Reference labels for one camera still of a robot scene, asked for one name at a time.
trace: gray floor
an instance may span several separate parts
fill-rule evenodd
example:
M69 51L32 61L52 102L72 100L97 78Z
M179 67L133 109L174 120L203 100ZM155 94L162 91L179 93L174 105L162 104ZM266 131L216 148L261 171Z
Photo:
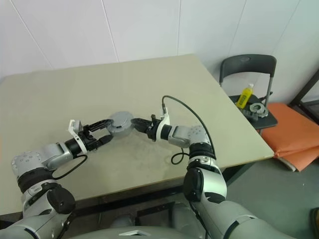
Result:
M318 173L318 161L302 172L290 172L278 160L260 161L228 187L227 199L290 236L313 239L309 211L319 207Z

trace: white bracket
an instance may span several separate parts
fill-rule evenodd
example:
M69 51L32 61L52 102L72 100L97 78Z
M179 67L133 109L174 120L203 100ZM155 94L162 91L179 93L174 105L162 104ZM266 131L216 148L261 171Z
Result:
M76 127L76 125L80 125L80 121L77 123L77 120L70 120L70 124L69 124L69 129L68 131L70 132L70 134L73 136L73 138L75 139L75 141L78 143L78 145L80 146L82 152L84 154L86 154L88 151L86 150L86 147L82 141L82 139L77 135L76 132L79 131L79 128Z
M161 133L161 130L163 129L163 126L165 124L170 125L170 120L169 120L169 114L168 114L167 107L165 107L165 111L166 111L166 113L164 113L164 111L162 109L162 114L163 115L160 117L161 122L159 123L158 129L156 131L156 140L158 140L158 141L161 141L160 133Z

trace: beige table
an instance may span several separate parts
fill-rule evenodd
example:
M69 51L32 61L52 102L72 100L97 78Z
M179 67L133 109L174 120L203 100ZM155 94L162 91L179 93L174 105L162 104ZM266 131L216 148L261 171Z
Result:
M0 84L0 215L21 211L21 192L10 164L15 155L70 139L70 119L91 124L117 111L145 119L160 116L165 94L183 100L202 117L220 167L273 156L193 55L13 75ZM199 124L178 103L167 99L166 106L171 124ZM179 151L134 131L90 153L60 183L80 200L181 177L187 160L178 166L170 163Z

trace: metal part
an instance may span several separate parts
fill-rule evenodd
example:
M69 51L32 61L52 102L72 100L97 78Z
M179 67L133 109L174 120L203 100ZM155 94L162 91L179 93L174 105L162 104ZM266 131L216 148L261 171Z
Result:
M69 215L58 214L52 211L50 214L36 215L32 217L23 218L17 223L11 225L5 230L17 230L17 229L28 229L38 239L51 239L52 233L54 234L53 239L57 238L63 229L61 221L66 221Z
M273 84L273 76L270 76L269 78L269 83L268 83L268 88L267 88L267 94L266 94L266 100L265 100L265 107L267 108L268 101L269 101L269 96L271 95L271 86Z
M31 206L27 206L27 201L24 204L24 211L23 217L28 218L32 216L37 216L41 214L44 210L54 210L53 207L47 200L47 192L45 192L37 201L36 203L32 204Z
M227 195L227 186L226 182L221 173L212 173L209 170L198 168L203 174L204 177L204 187L202 192L203 198L207 198L205 193L214 193L224 197L224 200Z
M207 165L207 166L210 166L210 167L214 167L214 168L217 169L217 171L220 171L220 169L216 165L216 159L213 159L211 157L208 157L208 156L196 156L196 157L190 158L189 161L188 161L188 164L190 164L190 163L192 163L194 161L197 161L197 162L199 162L202 165Z
M210 145L208 135L201 125L191 127L188 131L188 138L190 145L194 143L208 143Z
M49 179L49 180L41 181L39 183L34 184L27 191L25 191L21 197L23 212L25 212L26 209L29 207L28 205L29 200L42 190L42 185L44 183L56 183L56 180Z
M268 116L268 109L262 103L253 103L249 107L250 111L256 113L258 117Z
M73 159L73 155L64 143L51 143L35 151L24 152L14 157L11 162L13 173L17 178L35 168L57 169Z
M168 142L181 148L189 147L189 127L173 126L168 135Z
M0 230L0 238L7 239L7 238L14 238L14 239L34 239L33 234L29 233L23 227L11 227Z
M133 115L130 112L116 112L109 119L113 120L113 122L107 127L107 130L113 136L127 136L134 128L131 123Z
M205 229L196 219L192 209L183 203L176 203L172 209L172 227L183 234L198 239L205 238Z
M151 115L151 120L136 118L132 119L131 123L137 131L146 133L148 138L151 139L153 142L155 142L158 139L157 133L161 120L157 119L155 115Z
M319 69L314 73L305 86L299 91L296 97L290 102L290 105L299 105L302 102L302 98L308 93L308 91L319 81Z
M319 124L319 116L318 114L307 105L307 103L304 103L302 101L299 102L298 107L305 112L314 122Z

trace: gray disc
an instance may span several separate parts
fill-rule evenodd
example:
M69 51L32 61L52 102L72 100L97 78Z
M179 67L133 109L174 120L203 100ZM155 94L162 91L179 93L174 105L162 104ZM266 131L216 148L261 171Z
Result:
M133 130L131 119L133 115L127 111L116 112L111 115L109 119L113 120L113 123L107 127L108 131L114 137L127 136Z

